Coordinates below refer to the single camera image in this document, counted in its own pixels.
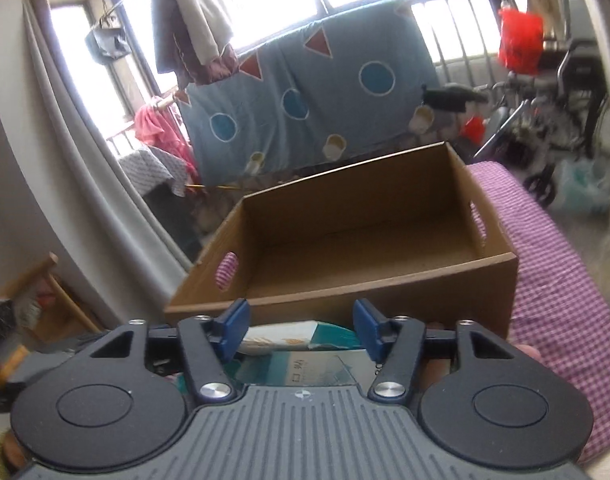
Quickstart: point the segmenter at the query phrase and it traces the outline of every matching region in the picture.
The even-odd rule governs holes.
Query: box handle hole
[[[469,209],[471,211],[471,218],[474,221],[474,225],[476,225],[476,229],[478,229],[478,234],[480,235],[482,244],[485,245],[485,241],[487,240],[487,229],[485,228],[485,222],[483,222],[483,218],[480,216],[480,213],[473,202],[469,202]]]
[[[216,287],[221,292],[225,292],[229,289],[229,286],[234,280],[234,275],[236,275],[236,271],[238,268],[239,257],[236,254],[230,252],[223,256],[221,263],[216,269],[216,274],[214,275]]]

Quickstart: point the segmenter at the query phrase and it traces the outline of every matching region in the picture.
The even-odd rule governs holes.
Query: silver screw
[[[223,383],[207,383],[198,392],[206,399],[223,399],[231,393],[231,388]]]
[[[386,397],[387,399],[393,399],[400,397],[405,394],[405,386],[402,384],[394,383],[392,381],[386,381],[379,383],[374,387],[374,393],[379,397]]]

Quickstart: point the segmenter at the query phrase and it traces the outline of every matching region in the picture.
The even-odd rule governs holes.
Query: blue blanket
[[[368,153],[406,131],[422,84],[438,86],[432,59],[409,3],[388,0],[269,41],[179,107],[214,186]]]

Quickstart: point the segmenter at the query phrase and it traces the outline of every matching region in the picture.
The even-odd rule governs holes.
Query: gray ribbed panel
[[[197,412],[170,449],[143,465],[101,475],[30,467],[23,480],[588,480],[571,464],[497,473],[436,446],[400,406],[355,386],[251,386],[229,406]]]

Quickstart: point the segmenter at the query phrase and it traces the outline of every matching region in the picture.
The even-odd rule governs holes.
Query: blue circle
[[[283,94],[283,110],[292,119],[298,121],[304,121],[309,116],[307,103],[301,97],[301,93],[294,88],[290,88]]]
[[[214,114],[210,124],[214,136],[223,142],[230,142],[236,136],[236,121],[227,114]]]
[[[394,72],[382,61],[370,61],[361,67],[359,80],[363,89],[372,95],[383,96],[394,89]]]

